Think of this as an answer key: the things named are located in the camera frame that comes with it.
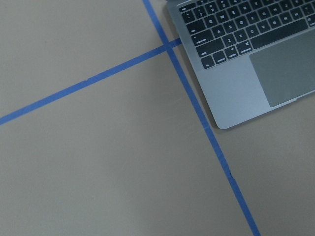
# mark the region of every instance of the laptop keyboard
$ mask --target laptop keyboard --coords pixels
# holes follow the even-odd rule
[[[205,69],[315,26],[315,0],[197,0],[179,11]]]

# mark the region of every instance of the blue tape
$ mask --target blue tape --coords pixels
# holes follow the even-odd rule
[[[214,133],[213,133],[212,129],[210,128],[210,125],[206,119],[206,116],[205,116],[204,112],[202,111],[201,106],[200,106],[190,84],[188,83],[186,75],[184,74],[184,71],[183,71],[183,69],[182,69],[173,49],[172,49],[175,42],[173,41],[170,43],[168,41],[167,36],[166,36],[166,34],[162,28],[161,23],[158,20],[156,13],[153,10],[153,7],[152,7],[150,1],[149,0],[142,0],[142,1],[145,5],[150,17],[151,17],[151,20],[152,20],[155,28],[157,29],[157,32],[158,32],[163,44],[166,47],[166,51],[167,51],[173,65],[174,65],[175,70],[176,70],[176,72],[177,72],[177,74],[178,74],[178,76],[179,76],[179,78],[180,78],[180,80],[181,80],[181,82],[185,88],[185,91],[186,91],[198,117],[199,117],[199,120],[201,121],[201,124],[202,124],[202,126],[203,126],[203,128],[207,134],[207,137],[208,137],[208,139],[209,139],[209,141],[210,141],[210,143],[211,143],[211,145],[212,145],[212,147],[213,147],[213,149],[217,155],[217,158],[218,158],[218,160],[219,160],[219,162],[223,168],[223,171],[224,171],[224,173],[225,173],[225,175],[226,175],[226,177],[230,183],[230,186],[234,192],[234,195],[235,195],[235,197],[236,197],[236,199],[237,199],[237,201],[238,201],[238,203],[239,203],[239,205],[243,211],[243,214],[247,220],[247,223],[248,223],[253,235],[259,236],[260,232],[259,232],[257,225],[256,225],[256,223],[252,217],[252,214],[251,214],[251,212],[250,212],[250,210],[246,204],[246,201],[243,197],[243,194],[242,194],[236,180],[233,178],[233,176],[231,174],[230,168],[229,168],[228,163],[226,161],[226,158],[222,152],[222,149],[220,148],[218,141],[215,138]]]
[[[40,107],[43,107],[49,103],[52,103],[52,102],[54,102],[54,101],[56,101],[62,97],[65,97],[71,93],[74,93],[80,89],[83,89],[87,86],[90,86],[90,85],[92,85],[98,81],[104,80],[104,79],[108,78],[109,76],[117,74],[117,73],[119,73],[123,70],[126,70],[126,69],[128,69],[134,65],[137,65],[137,64],[139,64],[145,60],[148,60],[152,57],[155,57],[155,56],[165,52],[165,50],[166,50],[166,48],[164,45],[160,46],[158,48],[155,48],[155,49],[153,49],[147,53],[144,53],[144,54],[142,54],[136,58],[128,60],[128,61],[126,61],[120,65],[117,65],[117,66],[115,66],[109,70],[106,70],[104,72],[101,72],[101,73],[99,73],[99,74],[97,74],[97,75],[95,75],[95,76],[93,76],[93,77],[91,77],[85,81],[81,81],[75,85],[72,85],[68,88],[65,88],[59,92],[56,92],[56,93],[48,96],[48,97],[45,97],[45,98],[43,98],[37,102],[34,102],[34,103],[29,104],[29,105],[27,105],[21,109],[14,111],[12,113],[9,113],[9,114],[0,118],[0,125],[3,125],[3,124],[5,124],[5,123],[7,123],[13,119],[16,119],[20,116],[23,116],[23,115],[25,115],[31,111],[34,111]]]

